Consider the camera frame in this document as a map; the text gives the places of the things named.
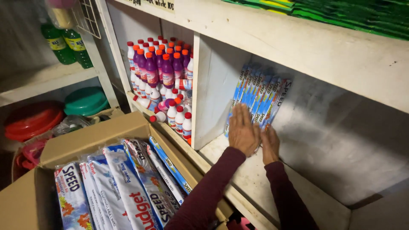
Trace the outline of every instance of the hand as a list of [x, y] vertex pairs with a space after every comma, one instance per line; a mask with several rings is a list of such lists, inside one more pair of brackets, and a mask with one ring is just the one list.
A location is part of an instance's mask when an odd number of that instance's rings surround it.
[[229, 119], [229, 146], [242, 151], [246, 157], [254, 154], [260, 144], [260, 126], [252, 125], [250, 112], [246, 104], [233, 107], [233, 116]]
[[261, 142], [263, 143], [263, 163], [268, 165], [279, 160], [280, 139], [273, 127], [269, 127], [267, 132], [261, 132]]

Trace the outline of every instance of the wire rack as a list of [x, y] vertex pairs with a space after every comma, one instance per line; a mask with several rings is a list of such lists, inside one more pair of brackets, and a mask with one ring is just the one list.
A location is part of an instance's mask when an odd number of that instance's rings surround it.
[[77, 27], [101, 39], [94, 9], [96, 9], [96, 6], [93, 0], [77, 0], [72, 8], [72, 13], [75, 17]]

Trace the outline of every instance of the green dishwashing liquid bottle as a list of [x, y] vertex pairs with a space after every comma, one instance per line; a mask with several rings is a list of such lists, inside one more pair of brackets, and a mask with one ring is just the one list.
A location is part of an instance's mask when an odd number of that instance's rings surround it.
[[44, 18], [40, 19], [41, 33], [47, 40], [52, 51], [57, 59], [63, 65], [73, 64], [75, 61], [74, 53], [70, 47], [65, 43], [64, 38], [61, 36], [60, 30], [54, 27], [52, 23], [47, 22]]
[[82, 68], [88, 69], [93, 67], [81, 35], [79, 35], [79, 33], [75, 32], [73, 29], [63, 29], [61, 30], [61, 33], [63, 34], [67, 44], [74, 51], [75, 59], [81, 64]]

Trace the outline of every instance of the maroon sleeve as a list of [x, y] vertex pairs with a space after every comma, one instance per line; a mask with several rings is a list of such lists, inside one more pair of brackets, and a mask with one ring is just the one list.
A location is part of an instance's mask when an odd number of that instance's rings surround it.
[[246, 160], [240, 150], [227, 147], [217, 163], [186, 197], [165, 230], [207, 230], [216, 219], [217, 203], [237, 168]]
[[264, 166], [280, 217], [281, 230], [318, 230], [318, 226], [277, 161]]

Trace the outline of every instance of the cardboard box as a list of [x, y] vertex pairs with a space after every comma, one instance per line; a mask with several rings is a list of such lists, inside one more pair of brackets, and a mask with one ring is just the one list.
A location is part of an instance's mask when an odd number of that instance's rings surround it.
[[[186, 181], [195, 187], [203, 175], [141, 113], [129, 113], [48, 141], [39, 167], [0, 192], [2, 229], [61, 229], [53, 175], [55, 166], [93, 153], [105, 144], [118, 142], [118, 138], [147, 139], [150, 135], [158, 141]], [[220, 215], [220, 211], [216, 213], [221, 221], [230, 215]]]

